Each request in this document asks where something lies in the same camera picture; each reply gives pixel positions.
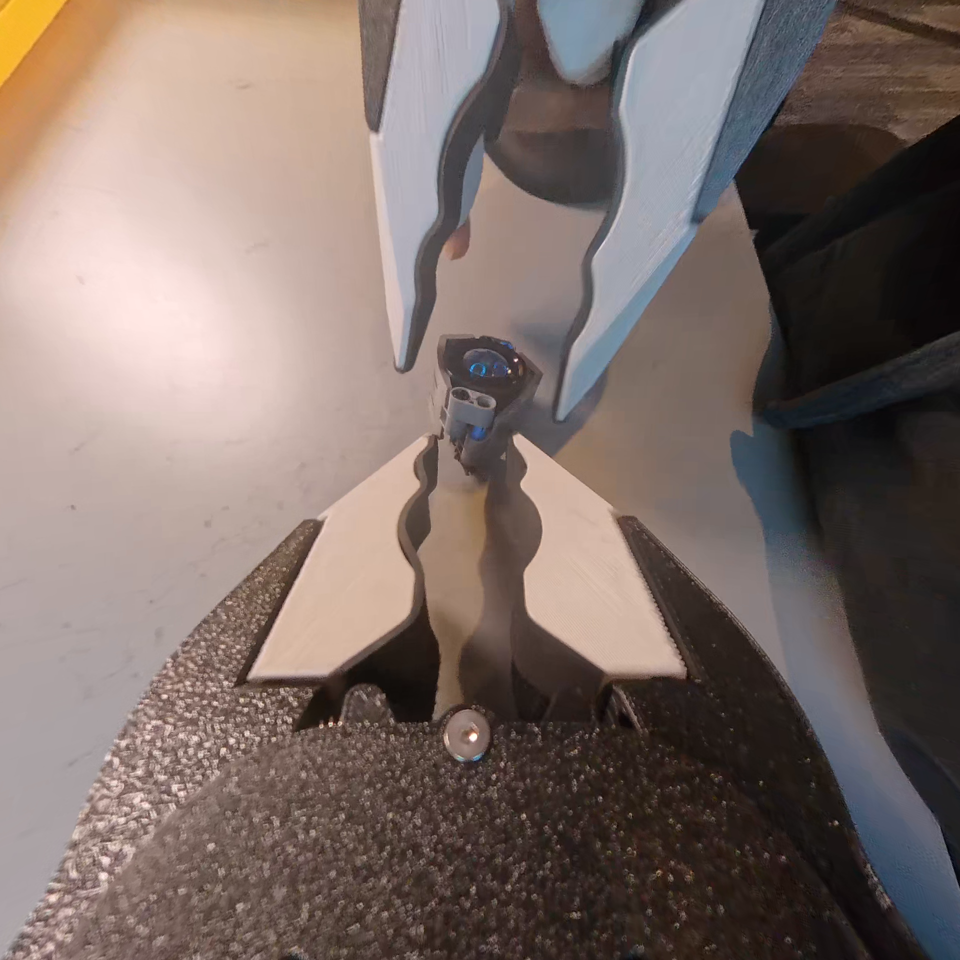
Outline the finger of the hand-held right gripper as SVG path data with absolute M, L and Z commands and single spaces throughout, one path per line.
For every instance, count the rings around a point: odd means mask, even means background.
M 696 234 L 694 210 L 762 8 L 674 2 L 644 12 L 630 36 L 612 98 L 613 196 L 583 258 L 555 422 L 594 388 Z
M 436 297 L 437 259 L 459 226 L 464 172 L 445 153 L 502 40 L 499 2 L 397 5 L 369 151 L 393 364 L 416 362 Z

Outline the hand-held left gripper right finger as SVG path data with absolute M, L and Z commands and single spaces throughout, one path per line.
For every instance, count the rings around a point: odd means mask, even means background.
M 624 515 L 524 437 L 508 440 L 490 493 L 490 573 L 518 719 L 590 721 L 615 685 L 690 678 Z

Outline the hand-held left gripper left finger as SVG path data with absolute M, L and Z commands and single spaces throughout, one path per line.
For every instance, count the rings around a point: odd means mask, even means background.
M 430 532 L 438 438 L 425 434 L 326 509 L 259 631 L 244 684 L 305 687 L 301 724 L 341 716 L 372 685 L 400 722 L 428 722 L 440 651 L 418 551 Z

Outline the person's right hand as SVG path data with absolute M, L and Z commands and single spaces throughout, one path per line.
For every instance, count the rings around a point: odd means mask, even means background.
M 615 145 L 611 132 L 611 51 L 585 85 L 555 66 L 536 18 L 517 19 L 522 60 L 504 125 L 490 145 L 496 168 L 525 193 L 573 207 L 611 196 Z

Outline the person's black hoodie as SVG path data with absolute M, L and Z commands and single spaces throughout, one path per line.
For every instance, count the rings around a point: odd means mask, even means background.
M 902 150 L 764 253 L 791 400 L 959 333 L 959 127 Z M 958 388 L 793 431 L 883 738 L 959 819 Z

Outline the yellow storage bin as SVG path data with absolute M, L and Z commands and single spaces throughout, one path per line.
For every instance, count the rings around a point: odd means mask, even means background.
M 66 1 L 1 2 L 1 85 L 12 76 Z

